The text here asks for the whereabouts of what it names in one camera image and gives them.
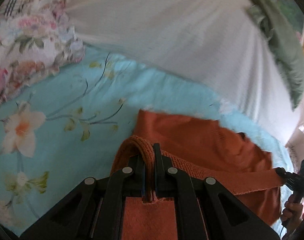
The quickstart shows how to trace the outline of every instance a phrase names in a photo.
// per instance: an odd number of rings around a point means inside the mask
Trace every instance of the silver screw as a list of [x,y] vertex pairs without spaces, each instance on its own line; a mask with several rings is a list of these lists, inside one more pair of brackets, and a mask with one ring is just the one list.
[[132,168],[131,167],[125,167],[122,169],[123,173],[131,173],[132,172]]
[[168,168],[168,173],[170,173],[170,174],[176,174],[177,172],[178,172],[177,168],[174,168],[174,167]]
[[215,180],[215,178],[208,177],[208,178],[206,178],[205,182],[207,184],[214,185],[216,183],[216,180]]
[[84,183],[85,183],[86,185],[92,185],[94,182],[95,182],[95,179],[92,178],[92,177],[86,178],[86,179],[84,180]]

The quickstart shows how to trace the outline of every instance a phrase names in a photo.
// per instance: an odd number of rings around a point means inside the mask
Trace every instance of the green fabric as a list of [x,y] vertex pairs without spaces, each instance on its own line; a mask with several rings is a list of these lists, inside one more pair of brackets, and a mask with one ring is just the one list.
[[304,55],[295,32],[272,0],[252,0],[248,9],[253,21],[268,39],[271,52],[289,91],[292,109],[300,103],[304,92]]

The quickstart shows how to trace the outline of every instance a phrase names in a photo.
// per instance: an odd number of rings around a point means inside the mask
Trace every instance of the floral ruffled fabric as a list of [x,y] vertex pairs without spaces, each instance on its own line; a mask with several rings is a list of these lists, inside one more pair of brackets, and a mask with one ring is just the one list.
[[35,0],[15,17],[0,18],[0,104],[84,57],[64,7],[64,0]]

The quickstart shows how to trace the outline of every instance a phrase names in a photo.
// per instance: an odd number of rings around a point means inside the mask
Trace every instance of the light blue fabric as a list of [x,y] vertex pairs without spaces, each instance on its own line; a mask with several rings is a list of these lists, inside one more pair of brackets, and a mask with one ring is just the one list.
[[[31,112],[47,116],[35,130],[32,158],[17,152],[0,155],[0,222],[16,234],[20,235],[86,177],[109,176],[116,151],[131,135],[140,108],[218,119],[222,126],[245,132],[262,149],[271,151],[274,167],[293,171],[289,154],[276,139],[206,86],[147,68],[121,55],[110,54],[104,71],[107,55],[88,47],[82,62],[61,68],[58,76],[0,106],[0,152],[6,135],[2,120],[16,113],[17,102],[22,106],[32,95]],[[20,183],[18,172],[26,176]],[[45,185],[46,192],[41,194]],[[289,195],[290,191],[282,188],[282,204]],[[280,228],[280,223],[274,226],[277,232]]]

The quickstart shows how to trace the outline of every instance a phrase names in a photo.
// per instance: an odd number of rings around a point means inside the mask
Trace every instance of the white sheet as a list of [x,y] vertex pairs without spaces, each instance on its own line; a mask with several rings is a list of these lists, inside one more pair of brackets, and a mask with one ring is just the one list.
[[285,144],[299,120],[249,0],[67,0],[77,35],[203,82]]

